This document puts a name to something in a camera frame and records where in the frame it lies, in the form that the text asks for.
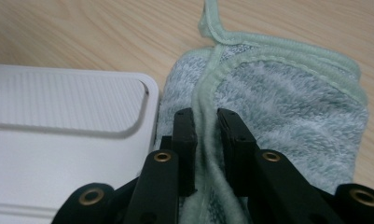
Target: wooden table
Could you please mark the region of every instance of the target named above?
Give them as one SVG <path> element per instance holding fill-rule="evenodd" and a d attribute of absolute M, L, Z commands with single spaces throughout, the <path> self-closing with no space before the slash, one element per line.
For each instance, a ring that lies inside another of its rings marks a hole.
<path fill-rule="evenodd" d="M 374 188 L 374 0 L 219 1 L 224 26 L 291 38 L 357 60 L 370 118 L 354 181 Z M 142 72 L 162 90 L 187 50 L 213 45 L 203 1 L 1 0 L 0 63 Z"/>

